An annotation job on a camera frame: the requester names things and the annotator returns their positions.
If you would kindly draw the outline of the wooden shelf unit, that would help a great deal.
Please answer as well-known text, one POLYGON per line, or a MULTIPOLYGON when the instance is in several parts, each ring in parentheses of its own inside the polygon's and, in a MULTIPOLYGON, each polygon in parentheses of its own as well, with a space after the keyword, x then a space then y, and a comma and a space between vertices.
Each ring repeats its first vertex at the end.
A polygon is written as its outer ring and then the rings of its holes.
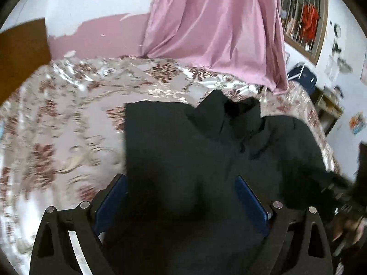
POLYGON ((310 96, 321 123, 323 132, 327 137, 334 128, 338 119, 343 115, 344 108, 340 104, 340 98, 333 90, 327 87, 316 87, 310 96))

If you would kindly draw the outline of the black garment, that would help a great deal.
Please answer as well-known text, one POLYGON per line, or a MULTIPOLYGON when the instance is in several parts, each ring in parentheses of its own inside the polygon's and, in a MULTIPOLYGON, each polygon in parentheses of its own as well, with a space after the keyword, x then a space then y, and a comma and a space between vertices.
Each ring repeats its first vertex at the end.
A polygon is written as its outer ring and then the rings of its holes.
POLYGON ((198 106, 126 105, 128 192, 104 247, 114 274, 247 274, 264 235, 235 190, 237 176, 269 201, 314 207, 323 226, 336 209, 307 125, 261 116, 259 101, 211 92, 198 106))

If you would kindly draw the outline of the round wall clock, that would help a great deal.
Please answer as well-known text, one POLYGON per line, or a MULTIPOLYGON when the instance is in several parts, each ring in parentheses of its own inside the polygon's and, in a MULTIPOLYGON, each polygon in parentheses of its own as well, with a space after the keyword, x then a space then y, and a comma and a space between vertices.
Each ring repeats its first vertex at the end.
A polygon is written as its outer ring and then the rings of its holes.
POLYGON ((338 24, 334 25, 334 34, 336 38, 340 38, 342 35, 341 27, 338 24))

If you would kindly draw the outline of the navy blue bag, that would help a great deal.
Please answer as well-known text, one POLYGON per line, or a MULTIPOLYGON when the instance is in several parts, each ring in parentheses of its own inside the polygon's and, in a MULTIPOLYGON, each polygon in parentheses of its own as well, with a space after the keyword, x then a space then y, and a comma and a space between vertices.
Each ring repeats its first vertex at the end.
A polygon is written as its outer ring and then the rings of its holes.
POLYGON ((299 63, 287 74, 289 81, 298 82, 311 95, 316 89, 317 77, 304 63, 299 63))

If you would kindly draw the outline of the wooden headboard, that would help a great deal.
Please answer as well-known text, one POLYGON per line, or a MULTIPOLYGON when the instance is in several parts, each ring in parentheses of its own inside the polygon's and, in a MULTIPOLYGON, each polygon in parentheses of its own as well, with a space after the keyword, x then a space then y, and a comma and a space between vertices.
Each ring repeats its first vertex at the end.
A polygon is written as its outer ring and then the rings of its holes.
POLYGON ((45 19, 17 25, 1 33, 1 102, 50 61, 45 19))

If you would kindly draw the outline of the pink curtain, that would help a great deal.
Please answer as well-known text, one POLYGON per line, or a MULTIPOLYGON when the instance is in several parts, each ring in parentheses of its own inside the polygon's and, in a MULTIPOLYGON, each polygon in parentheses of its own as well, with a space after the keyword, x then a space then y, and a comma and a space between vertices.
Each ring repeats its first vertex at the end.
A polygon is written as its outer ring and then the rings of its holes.
POLYGON ((142 54, 288 87, 281 0, 154 0, 142 54))

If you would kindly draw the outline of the barred wooden window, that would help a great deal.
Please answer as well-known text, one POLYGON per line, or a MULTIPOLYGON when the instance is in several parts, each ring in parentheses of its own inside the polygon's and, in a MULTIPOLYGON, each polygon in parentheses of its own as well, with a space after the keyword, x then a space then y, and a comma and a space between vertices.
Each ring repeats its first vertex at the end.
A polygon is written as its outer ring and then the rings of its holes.
POLYGON ((313 65, 321 54, 328 18, 328 0, 281 0, 286 44, 313 65))

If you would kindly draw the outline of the floral satin bedspread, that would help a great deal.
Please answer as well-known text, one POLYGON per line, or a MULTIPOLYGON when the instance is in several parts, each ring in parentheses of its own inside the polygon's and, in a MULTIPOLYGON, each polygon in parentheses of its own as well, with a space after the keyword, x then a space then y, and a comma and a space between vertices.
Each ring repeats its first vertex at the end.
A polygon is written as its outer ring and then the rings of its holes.
POLYGON ((263 116, 307 124, 327 170, 339 172, 305 89, 286 93, 175 60, 64 58, 36 70, 1 106, 1 250, 28 274, 33 242, 48 206, 91 200, 125 169, 124 106, 182 102, 197 106, 214 89, 234 101, 255 97, 263 116))

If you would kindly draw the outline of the red hanging cloth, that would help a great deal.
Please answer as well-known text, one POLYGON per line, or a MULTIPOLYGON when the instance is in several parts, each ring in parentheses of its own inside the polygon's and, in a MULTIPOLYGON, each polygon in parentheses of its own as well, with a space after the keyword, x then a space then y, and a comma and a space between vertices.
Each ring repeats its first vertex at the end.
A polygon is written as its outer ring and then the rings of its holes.
POLYGON ((315 40, 319 20, 318 10, 311 4, 305 4, 302 11, 300 37, 305 42, 315 40))

